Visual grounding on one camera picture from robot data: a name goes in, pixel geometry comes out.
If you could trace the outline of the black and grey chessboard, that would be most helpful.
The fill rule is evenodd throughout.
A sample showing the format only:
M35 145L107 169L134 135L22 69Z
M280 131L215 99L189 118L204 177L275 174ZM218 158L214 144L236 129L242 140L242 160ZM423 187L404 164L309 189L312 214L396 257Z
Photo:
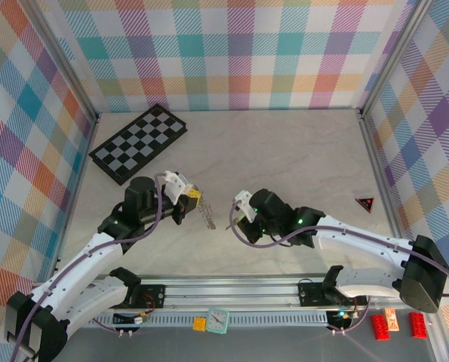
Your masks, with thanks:
M89 156L121 186L185 132L184 121L156 104L100 144Z

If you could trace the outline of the mint green alarm clock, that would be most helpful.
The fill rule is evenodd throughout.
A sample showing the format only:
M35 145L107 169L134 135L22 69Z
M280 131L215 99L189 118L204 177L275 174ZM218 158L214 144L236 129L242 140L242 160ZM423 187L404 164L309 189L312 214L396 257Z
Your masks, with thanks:
M227 333L230 313L221 308L209 308L205 330L209 333L224 335Z

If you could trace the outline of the red toy brick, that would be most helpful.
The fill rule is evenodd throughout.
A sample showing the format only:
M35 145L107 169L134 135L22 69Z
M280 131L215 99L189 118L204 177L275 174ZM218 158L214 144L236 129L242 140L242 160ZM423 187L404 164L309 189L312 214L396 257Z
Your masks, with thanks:
M409 313L411 336L415 339L427 339L428 333L424 315L418 312Z
M370 319L374 331L374 338L377 341L390 340L386 318L381 314L374 314L370 316Z

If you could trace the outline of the orange wooden block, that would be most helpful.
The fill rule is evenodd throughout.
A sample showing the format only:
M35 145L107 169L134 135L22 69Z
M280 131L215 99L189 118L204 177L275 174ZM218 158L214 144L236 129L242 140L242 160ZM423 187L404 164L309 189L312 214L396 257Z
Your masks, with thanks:
M398 324L398 317L394 308L384 308L384 316L386 319L386 325L389 332L398 332L400 330Z

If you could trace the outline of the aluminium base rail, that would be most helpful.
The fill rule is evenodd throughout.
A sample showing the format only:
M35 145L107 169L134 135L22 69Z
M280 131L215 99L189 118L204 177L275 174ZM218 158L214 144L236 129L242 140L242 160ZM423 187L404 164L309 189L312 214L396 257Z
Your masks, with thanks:
M103 282L104 279L109 276L109 274L96 276L94 281L89 285L89 289L94 289L99 283ZM206 308L225 308L239 311L256 311L260 309L278 309L285 307L329 310L338 308L352 308L343 306L300 306L297 284L301 280L311 280L312 282L318 282L322 284L326 274L242 276L198 275L194 277L174 278L156 276L144 277L137 275L137 277L139 277L141 280L140 284L138 285L165 285L164 306L163 308L157 309L175 308L177 310L201 310ZM399 302L402 302L398 298L387 298L381 296L366 297L377 297L378 299L392 301L397 300ZM114 305L108 309L143 310L143 308L132 308L131 304L128 302Z

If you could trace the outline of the aluminium side rail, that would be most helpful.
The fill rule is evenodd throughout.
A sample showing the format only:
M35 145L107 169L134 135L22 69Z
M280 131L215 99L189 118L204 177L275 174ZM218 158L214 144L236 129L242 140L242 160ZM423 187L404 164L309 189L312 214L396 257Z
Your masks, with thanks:
M100 123L102 112L97 112L94 120L91 123L91 129L89 133L89 138L83 150L80 154L80 162L77 168L77 177L75 178L75 182L70 192L69 201L67 204L67 208L65 211L65 215L62 219L61 228L58 230L57 238L55 239L54 246L51 249L51 258L49 260L49 268L46 273L46 277L51 277L55 273L55 268L59 263L62 249L64 248L65 238L67 234L67 230L69 229L69 224L71 223L72 216L75 212L78 194L81 189L81 185L83 183L83 179L85 177L85 171L88 164L88 153L91 150L92 145L94 144L95 137L97 135L98 126Z
M371 129L368 122L365 120L364 116L361 114L359 109L355 110L355 114L358 120L358 126L360 128L365 148L368 153L368 158L371 163L371 167L374 173L374 179L377 184L378 192L380 194L380 200L383 205L383 209L386 215L386 220L388 222L391 233L394 237L404 238L405 232L403 225L401 224L400 216L395 208L394 199L389 187L386 172L382 166L378 148L375 145Z

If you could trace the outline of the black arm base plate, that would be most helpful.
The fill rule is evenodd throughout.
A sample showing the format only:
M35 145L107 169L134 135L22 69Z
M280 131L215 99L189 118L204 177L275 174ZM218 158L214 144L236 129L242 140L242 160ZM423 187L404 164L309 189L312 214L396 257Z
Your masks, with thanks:
M368 301L366 296L344 296L334 288L325 288L321 283L311 280L301 280L297 284L297 290L301 307L355 307L366 306Z
M165 302L164 284L137 285L130 299L132 308L156 309L163 308Z

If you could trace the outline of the aluminium corner post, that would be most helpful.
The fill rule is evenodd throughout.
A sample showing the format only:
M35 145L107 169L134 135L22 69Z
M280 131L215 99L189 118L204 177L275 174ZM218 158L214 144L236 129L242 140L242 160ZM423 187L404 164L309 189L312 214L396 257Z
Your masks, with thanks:
M34 26L36 32L44 43L47 52L51 55L56 67L62 73L69 88L74 93L78 104L82 107L85 115L96 124L99 114L90 101L87 92L80 82L76 72L72 68L68 57L60 45L57 37L52 31L44 13L40 9L36 0L17 0L30 23Z
M382 92L386 88L386 83L392 76L395 67L407 50L411 40L416 33L423 18L427 15L434 0L413 0L411 10L401 24L400 32L395 36L391 45L386 45L389 49L380 71L375 75L369 90L366 91L366 98L359 106L361 118L366 121L370 118L371 112Z

